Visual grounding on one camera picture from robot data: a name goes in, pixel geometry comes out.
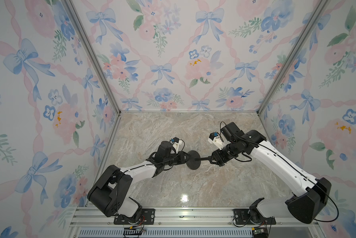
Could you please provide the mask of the black round microphone stand base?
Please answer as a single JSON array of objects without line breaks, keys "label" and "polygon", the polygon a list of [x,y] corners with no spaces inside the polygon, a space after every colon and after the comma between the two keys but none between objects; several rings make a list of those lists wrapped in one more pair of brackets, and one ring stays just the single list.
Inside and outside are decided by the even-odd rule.
[{"label": "black round microphone stand base", "polygon": [[200,154],[194,150],[189,151],[186,165],[191,170],[197,170],[201,166]]}]

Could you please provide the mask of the black microphone stand pole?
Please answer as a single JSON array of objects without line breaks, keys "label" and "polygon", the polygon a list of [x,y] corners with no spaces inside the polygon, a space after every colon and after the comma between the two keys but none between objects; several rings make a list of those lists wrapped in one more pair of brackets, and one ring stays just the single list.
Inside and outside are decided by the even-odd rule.
[{"label": "black microphone stand pole", "polygon": [[212,159],[211,159],[211,157],[205,157],[205,158],[199,158],[197,160],[199,160],[199,161],[211,161]]}]

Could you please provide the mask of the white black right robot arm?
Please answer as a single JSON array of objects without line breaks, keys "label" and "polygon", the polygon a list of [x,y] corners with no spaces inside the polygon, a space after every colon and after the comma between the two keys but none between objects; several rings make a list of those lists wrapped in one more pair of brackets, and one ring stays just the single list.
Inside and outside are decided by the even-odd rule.
[{"label": "white black right robot arm", "polygon": [[256,159],[290,188],[291,196],[273,200],[259,198],[249,207],[250,220],[255,224],[270,217],[293,217],[310,224],[331,201],[329,180],[316,178],[302,170],[256,130],[244,133],[235,123],[229,123],[220,132],[211,133],[208,142],[217,147],[207,157],[210,163],[221,167],[240,155],[248,161]]}]

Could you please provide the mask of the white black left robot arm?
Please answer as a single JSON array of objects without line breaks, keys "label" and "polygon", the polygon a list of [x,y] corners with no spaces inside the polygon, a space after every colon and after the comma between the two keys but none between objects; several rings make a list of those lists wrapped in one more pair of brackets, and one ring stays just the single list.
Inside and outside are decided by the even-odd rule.
[{"label": "white black left robot arm", "polygon": [[105,216],[125,217],[131,223],[141,217],[142,205],[127,196],[131,185],[158,176],[173,166],[186,164],[185,142],[177,137],[162,141],[146,161],[130,167],[108,166],[90,189],[87,198]]}]

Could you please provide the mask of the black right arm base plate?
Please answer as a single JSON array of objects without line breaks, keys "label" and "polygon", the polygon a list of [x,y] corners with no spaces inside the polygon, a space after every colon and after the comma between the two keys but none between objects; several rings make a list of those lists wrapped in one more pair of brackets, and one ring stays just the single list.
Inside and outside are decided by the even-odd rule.
[{"label": "black right arm base plate", "polygon": [[247,208],[233,209],[233,224],[237,227],[243,227],[246,225],[260,226],[263,223],[268,225],[276,225],[276,220],[274,217],[263,217],[262,214],[257,210],[257,205],[263,200],[264,198],[259,198]]}]

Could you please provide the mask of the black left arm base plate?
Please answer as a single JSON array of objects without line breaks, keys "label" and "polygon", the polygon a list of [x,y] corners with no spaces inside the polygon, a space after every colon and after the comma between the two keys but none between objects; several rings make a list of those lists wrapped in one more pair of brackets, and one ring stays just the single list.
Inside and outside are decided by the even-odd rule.
[{"label": "black left arm base plate", "polygon": [[141,209],[136,212],[136,214],[129,218],[124,215],[116,215],[114,217],[115,225],[153,225],[155,221],[156,210],[152,208]]}]

